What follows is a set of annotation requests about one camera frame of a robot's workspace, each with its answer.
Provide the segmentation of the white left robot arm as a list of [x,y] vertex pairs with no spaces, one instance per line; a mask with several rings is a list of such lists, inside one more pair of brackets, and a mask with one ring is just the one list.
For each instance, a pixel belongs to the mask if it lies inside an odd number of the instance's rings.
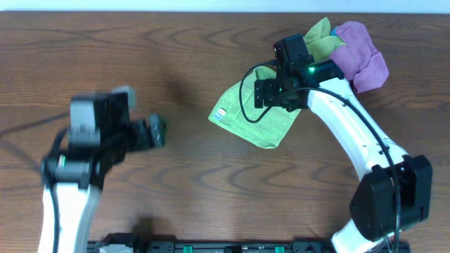
[[61,129],[41,161],[44,216],[39,252],[86,252],[106,174],[127,153],[164,146],[166,130],[161,116],[151,115],[120,127],[103,147],[64,150],[60,144],[69,130]]

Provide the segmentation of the light green microfiber cloth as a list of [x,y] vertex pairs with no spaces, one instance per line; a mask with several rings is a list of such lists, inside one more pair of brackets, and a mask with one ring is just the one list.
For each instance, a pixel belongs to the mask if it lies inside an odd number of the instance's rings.
[[274,70],[257,67],[244,82],[237,82],[221,95],[208,120],[259,148],[277,148],[301,110],[288,112],[274,107],[264,114],[263,108],[254,106],[254,82],[275,77]]

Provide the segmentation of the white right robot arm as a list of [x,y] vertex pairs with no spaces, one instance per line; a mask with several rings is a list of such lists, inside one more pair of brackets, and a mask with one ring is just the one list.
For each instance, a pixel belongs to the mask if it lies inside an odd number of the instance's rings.
[[335,252],[370,252],[426,220],[430,212],[432,165],[410,156],[371,118],[342,71],[331,60],[276,66],[276,77],[256,81],[255,107],[309,109],[331,130],[359,177],[349,204],[350,221],[332,238]]

